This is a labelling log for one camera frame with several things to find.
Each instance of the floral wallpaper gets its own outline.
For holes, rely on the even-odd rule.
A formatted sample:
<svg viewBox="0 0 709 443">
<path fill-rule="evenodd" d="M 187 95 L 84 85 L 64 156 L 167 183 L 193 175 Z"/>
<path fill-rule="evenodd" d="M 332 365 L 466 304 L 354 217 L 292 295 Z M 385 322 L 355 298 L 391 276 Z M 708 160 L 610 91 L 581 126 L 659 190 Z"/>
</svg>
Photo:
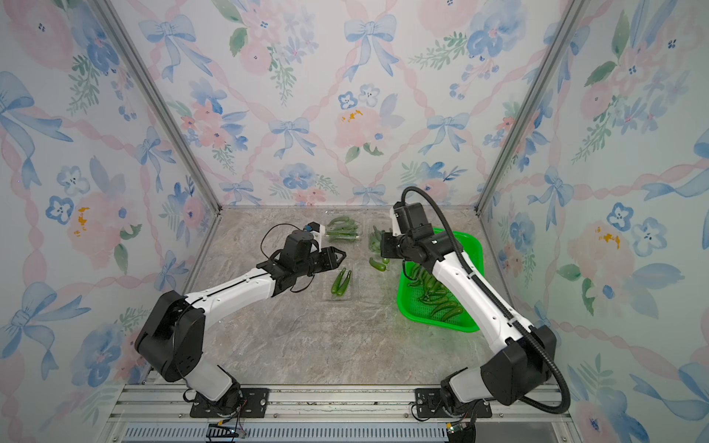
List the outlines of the floral wallpaper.
<svg viewBox="0 0 709 443">
<path fill-rule="evenodd" d="M 0 23 L 0 440 L 94 442 L 213 214 L 85 3 Z"/>
<path fill-rule="evenodd" d="M 585 443 L 709 442 L 707 6 L 590 1 L 483 208 Z"/>
<path fill-rule="evenodd" d="M 223 204 L 384 205 L 417 184 L 442 204 L 468 205 L 566 3 L 114 6 Z M 530 139 L 548 143 L 536 130 Z"/>
</svg>

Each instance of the black cable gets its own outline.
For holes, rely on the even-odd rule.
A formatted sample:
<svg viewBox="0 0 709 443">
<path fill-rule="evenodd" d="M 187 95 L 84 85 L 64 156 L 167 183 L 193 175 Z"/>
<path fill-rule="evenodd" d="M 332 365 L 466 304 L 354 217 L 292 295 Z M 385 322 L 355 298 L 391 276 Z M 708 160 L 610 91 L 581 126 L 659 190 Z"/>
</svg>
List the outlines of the black cable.
<svg viewBox="0 0 709 443">
<path fill-rule="evenodd" d="M 266 237 L 268 237 L 268 234 L 270 234 L 271 231 L 273 231 L 273 229 L 275 229 L 275 228 L 277 228 L 277 227 L 279 227 L 279 226 L 292 226 L 292 227 L 294 227 L 294 228 L 296 228 L 296 229 L 300 229 L 299 227 L 297 227 L 297 226 L 295 226 L 295 225 L 292 225 L 291 223 L 279 223 L 279 224 L 277 224 L 277 225 L 271 226 L 271 229 L 269 229 L 268 232 L 266 232 L 266 235 L 264 235 L 264 237 L 261 239 L 261 246 L 260 246 L 260 248 L 261 248 L 261 253 L 262 253 L 262 254 L 264 255 L 264 257 L 266 257 L 266 258 L 270 258 L 270 257 L 267 256 L 266 253 L 264 252 L 264 240 L 266 240 Z"/>
<path fill-rule="evenodd" d="M 298 293 L 298 292 L 303 292 L 303 291 L 305 291 L 305 290 L 310 286 L 310 284 L 313 283 L 313 280 L 315 280 L 315 274 L 313 274 L 313 276 L 311 277 L 311 280 L 308 282 L 308 284 L 306 284 L 306 287 L 305 287 L 305 288 L 302 288 L 302 289 L 299 289 L 299 290 L 297 290 L 297 291 L 294 291 L 293 288 L 291 287 L 291 292 L 292 292 L 292 293 Z"/>
<path fill-rule="evenodd" d="M 433 413 L 434 413 L 434 414 L 436 413 L 436 411 L 438 411 L 438 408 L 441 407 L 441 402 L 442 402 L 442 401 L 443 401 L 443 400 L 440 400 L 440 401 L 438 402 L 438 404 L 436 405 L 436 408 L 433 410 Z M 419 418 L 419 417 L 416 417 L 416 414 L 413 412 L 414 406 L 416 406 L 416 403 L 411 403 L 411 417 L 414 417 L 414 418 L 416 419 L 416 421 L 418 421 L 418 422 L 427 422 L 428 420 L 431 420 L 432 417 L 429 417 L 429 418 Z"/>
<path fill-rule="evenodd" d="M 438 207 L 436 204 L 435 200 L 431 198 L 424 190 L 417 188 L 416 186 L 407 186 L 403 192 L 401 193 L 401 203 L 406 202 L 406 194 L 409 192 L 416 192 L 417 194 L 420 194 L 433 208 L 434 212 L 436 212 L 436 215 L 438 216 L 438 219 L 441 221 L 443 224 L 443 229 L 445 230 L 448 240 L 450 240 L 453 250 L 455 251 L 456 257 L 458 257 L 458 261 L 460 262 L 460 265 L 463 267 L 465 272 L 468 273 L 468 277 L 485 293 L 485 295 L 490 299 L 490 301 L 497 307 L 500 312 L 505 316 L 507 320 L 512 320 L 514 318 L 514 315 L 507 309 L 502 302 L 500 301 L 495 294 L 490 291 L 490 289 L 487 287 L 486 284 L 482 282 L 480 277 L 478 277 L 476 274 L 473 274 L 473 270 L 471 267 L 468 265 L 468 263 L 465 261 L 465 258 L 463 258 L 462 251 L 460 250 L 458 246 L 458 242 L 455 240 L 455 236 L 453 235 L 453 230 L 450 228 L 450 225 L 448 224 L 448 220 L 446 220 L 445 216 L 443 215 L 443 212 L 441 209 Z M 561 371 L 559 370 L 559 367 L 554 363 L 554 360 L 551 358 L 549 353 L 547 352 L 546 349 L 540 346 L 540 344 L 537 342 L 537 340 L 532 336 L 532 334 L 527 331 L 525 327 L 523 327 L 520 322 L 517 320 L 514 320 L 512 322 L 512 326 L 515 327 L 517 331 L 520 332 L 522 337 L 524 337 L 525 341 L 534 349 L 534 351 L 542 357 L 542 360 L 544 360 L 544 363 L 547 364 L 549 367 L 549 370 L 552 372 L 552 375 L 554 378 L 557 380 L 557 384 L 559 385 L 559 390 L 561 391 L 562 394 L 562 401 L 558 406 L 548 406 L 545 405 L 544 403 L 540 403 L 536 400 L 533 400 L 527 396 L 523 396 L 520 398 L 520 400 L 524 403 L 527 403 L 528 405 L 537 408 L 538 410 L 541 410 L 543 412 L 549 413 L 549 414 L 563 414 L 565 413 L 568 409 L 569 406 L 571 405 L 571 394 L 569 392 L 569 385 L 566 384 L 566 380 L 564 379 L 564 376 L 562 375 Z"/>
<path fill-rule="evenodd" d="M 403 272 L 403 276 L 406 277 L 407 279 L 413 281 L 411 277 L 409 277 L 406 273 L 406 260 L 401 260 L 401 271 Z"/>
</svg>

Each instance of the black mounting plate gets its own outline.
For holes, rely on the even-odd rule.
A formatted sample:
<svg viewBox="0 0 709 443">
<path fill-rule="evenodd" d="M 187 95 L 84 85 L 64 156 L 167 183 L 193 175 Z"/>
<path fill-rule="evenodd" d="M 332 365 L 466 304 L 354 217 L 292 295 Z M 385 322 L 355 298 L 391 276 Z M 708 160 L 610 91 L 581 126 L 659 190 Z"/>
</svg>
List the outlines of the black mounting plate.
<svg viewBox="0 0 709 443">
<path fill-rule="evenodd" d="M 266 416 L 268 388 L 241 388 L 241 394 L 246 399 L 246 405 L 241 411 L 241 418 L 263 418 Z M 189 416 L 192 418 L 223 418 L 205 403 L 192 403 Z"/>
<path fill-rule="evenodd" d="M 413 390 L 416 396 L 416 417 L 419 418 L 452 418 L 458 420 L 460 417 L 451 417 L 446 413 L 441 401 L 440 388 L 418 388 Z M 475 405 L 477 418 L 491 418 L 492 409 L 490 403 L 479 401 Z"/>
</svg>

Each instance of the green plastic basket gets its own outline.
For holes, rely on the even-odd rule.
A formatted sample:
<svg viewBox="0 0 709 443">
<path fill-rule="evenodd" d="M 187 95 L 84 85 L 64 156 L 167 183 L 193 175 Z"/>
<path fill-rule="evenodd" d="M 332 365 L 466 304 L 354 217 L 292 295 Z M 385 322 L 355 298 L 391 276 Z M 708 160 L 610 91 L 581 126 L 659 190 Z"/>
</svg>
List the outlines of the green plastic basket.
<svg viewBox="0 0 709 443">
<path fill-rule="evenodd" d="M 442 232 L 443 229 L 434 228 L 433 232 Z M 485 276 L 485 270 L 483 269 L 483 247 L 476 239 L 470 234 L 464 232 L 453 231 L 453 235 L 458 239 L 461 245 L 463 245 L 463 250 L 468 253 L 470 260 L 473 261 L 475 267 L 480 271 L 480 274 Z M 411 270 L 414 263 L 406 263 L 406 273 L 411 275 Z M 456 315 L 450 318 L 447 322 L 442 322 L 440 319 L 445 315 L 446 310 L 442 312 L 437 312 L 433 317 L 431 317 L 431 312 L 435 309 L 435 306 L 429 306 L 421 303 L 418 299 L 423 295 L 423 288 L 421 286 L 414 286 L 413 288 L 408 285 L 409 280 L 401 273 L 399 279 L 399 289 L 396 296 L 396 304 L 399 306 L 399 310 L 404 317 L 411 321 L 425 323 L 427 325 L 447 327 L 448 329 L 453 329 L 460 332 L 475 332 L 480 330 L 478 325 L 470 317 L 468 312 L 463 312 L 460 315 Z M 451 301 L 457 299 L 448 293 L 448 298 Z"/>
</svg>

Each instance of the white robotic arm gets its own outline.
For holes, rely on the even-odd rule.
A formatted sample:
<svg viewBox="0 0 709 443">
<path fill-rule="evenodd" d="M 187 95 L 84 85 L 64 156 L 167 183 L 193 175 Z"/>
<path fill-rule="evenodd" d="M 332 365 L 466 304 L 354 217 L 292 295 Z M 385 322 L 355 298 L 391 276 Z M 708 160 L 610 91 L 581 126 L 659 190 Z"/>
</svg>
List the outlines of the white robotic arm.
<svg viewBox="0 0 709 443">
<path fill-rule="evenodd" d="M 408 192 L 416 192 L 430 203 L 444 232 L 433 232 L 420 203 L 406 203 Z M 381 255 L 418 263 L 444 284 L 473 317 L 494 353 L 479 368 L 462 369 L 441 381 L 441 398 L 448 412 L 469 412 L 475 400 L 485 398 L 504 405 L 521 400 L 548 413 L 566 412 L 571 399 L 554 363 L 554 333 L 547 326 L 534 327 L 499 296 L 475 269 L 436 202 L 424 191 L 414 186 L 404 189 L 390 215 L 392 232 L 382 235 Z M 561 404 L 550 407 L 526 397 L 551 376 L 559 384 Z"/>
<path fill-rule="evenodd" d="M 298 277 L 336 269 L 347 256 L 322 248 L 323 227 L 310 223 L 293 231 L 283 249 L 246 274 L 205 291 L 181 297 L 162 294 L 135 341 L 135 350 L 166 381 L 181 378 L 197 392 L 196 403 L 229 416 L 242 405 L 239 383 L 219 366 L 203 359 L 204 332 L 227 315 L 291 288 Z"/>
</svg>

